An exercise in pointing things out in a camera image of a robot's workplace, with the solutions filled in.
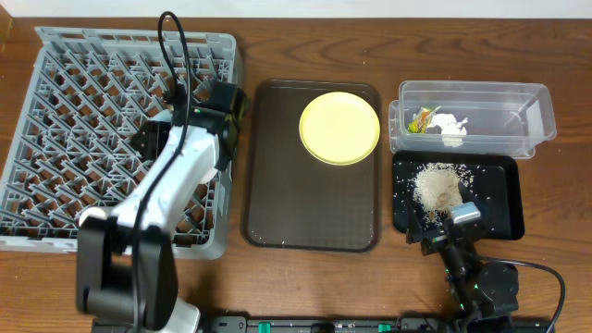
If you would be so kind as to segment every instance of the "yellow plate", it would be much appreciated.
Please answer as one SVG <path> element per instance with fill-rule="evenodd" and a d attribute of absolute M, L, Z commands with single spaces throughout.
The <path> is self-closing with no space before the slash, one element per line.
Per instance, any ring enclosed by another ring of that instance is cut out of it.
<path fill-rule="evenodd" d="M 337 166 L 362 161 L 378 143 L 380 125 L 375 110 L 348 92 L 316 97 L 300 117 L 300 138 L 319 160 Z"/>

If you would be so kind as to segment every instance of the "clear plastic container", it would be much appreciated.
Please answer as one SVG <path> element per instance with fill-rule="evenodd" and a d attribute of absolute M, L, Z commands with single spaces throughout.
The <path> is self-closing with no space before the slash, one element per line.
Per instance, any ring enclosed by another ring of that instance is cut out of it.
<path fill-rule="evenodd" d="M 405 81 L 399 97 L 388 110 L 393 153 L 419 150 L 531 158 L 537 144 L 557 135 L 549 89 L 542 84 Z M 466 118 L 466 135 L 408 131 L 423 106 L 440 106 L 437 114 L 452 114 L 459 122 Z"/>

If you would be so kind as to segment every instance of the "gray plastic crate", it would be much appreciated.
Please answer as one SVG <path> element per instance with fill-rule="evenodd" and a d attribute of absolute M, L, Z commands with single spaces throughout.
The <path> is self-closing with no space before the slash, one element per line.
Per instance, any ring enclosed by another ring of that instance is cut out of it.
<path fill-rule="evenodd" d="M 121 202 L 148 172 L 130 137 L 165 109 L 170 75 L 156 31 L 35 30 L 43 48 L 0 183 L 0 250 L 69 253 L 82 210 Z M 185 85 L 179 34 L 164 37 Z M 241 86 L 234 37 L 186 37 L 196 98 L 212 80 Z M 230 168 L 196 189 L 174 235 L 176 257 L 216 259 L 226 250 Z"/>

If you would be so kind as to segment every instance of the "brown tray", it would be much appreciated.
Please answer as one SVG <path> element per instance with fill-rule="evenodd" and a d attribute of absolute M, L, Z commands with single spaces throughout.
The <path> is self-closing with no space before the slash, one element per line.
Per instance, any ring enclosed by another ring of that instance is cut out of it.
<path fill-rule="evenodd" d="M 258 88 L 241 226 L 251 244 L 362 253 L 378 243 L 380 143 L 361 162 L 332 166 L 300 139 L 302 111 L 330 92 L 354 93 L 379 115 L 379 95 L 365 84 L 271 80 Z"/>

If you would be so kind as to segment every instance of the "white background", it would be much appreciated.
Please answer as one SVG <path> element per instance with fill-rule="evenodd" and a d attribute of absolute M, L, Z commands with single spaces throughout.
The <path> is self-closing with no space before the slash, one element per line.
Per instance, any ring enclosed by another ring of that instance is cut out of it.
<path fill-rule="evenodd" d="M 592 0 L 0 0 L 18 17 L 592 19 Z"/>

